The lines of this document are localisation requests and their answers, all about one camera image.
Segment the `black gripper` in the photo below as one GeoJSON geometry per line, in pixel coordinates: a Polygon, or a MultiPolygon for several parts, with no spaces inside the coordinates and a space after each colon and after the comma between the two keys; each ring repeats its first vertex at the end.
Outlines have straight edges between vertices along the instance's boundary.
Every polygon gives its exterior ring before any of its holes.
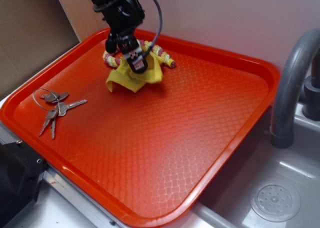
{"type": "Polygon", "coordinates": [[[102,13],[103,20],[109,25],[110,33],[105,41],[107,53],[119,49],[130,69],[135,74],[142,74],[148,68],[143,57],[143,50],[134,34],[143,23],[145,12],[138,0],[91,0],[93,10],[102,13]]]}

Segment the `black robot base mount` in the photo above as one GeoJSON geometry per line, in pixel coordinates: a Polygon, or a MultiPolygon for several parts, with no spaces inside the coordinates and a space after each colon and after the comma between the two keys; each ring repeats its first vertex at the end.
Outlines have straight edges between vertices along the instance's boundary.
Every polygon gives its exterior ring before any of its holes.
{"type": "Polygon", "coordinates": [[[25,142],[0,145],[0,226],[9,227],[38,200],[45,159],[25,142]]]}

